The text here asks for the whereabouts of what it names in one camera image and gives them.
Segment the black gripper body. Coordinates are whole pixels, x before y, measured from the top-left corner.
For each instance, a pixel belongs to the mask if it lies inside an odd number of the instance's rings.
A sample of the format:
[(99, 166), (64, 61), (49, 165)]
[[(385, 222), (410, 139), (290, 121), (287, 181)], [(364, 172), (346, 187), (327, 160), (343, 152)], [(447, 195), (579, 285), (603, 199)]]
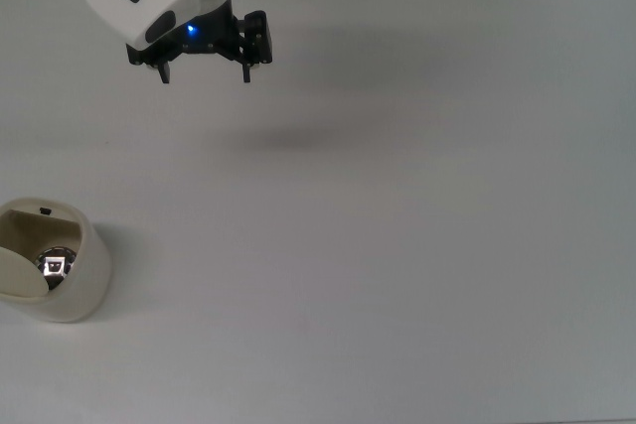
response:
[(163, 36), (158, 45), (174, 60), (181, 54), (218, 54), (237, 60), (240, 39), (232, 0), (221, 7), (191, 19)]

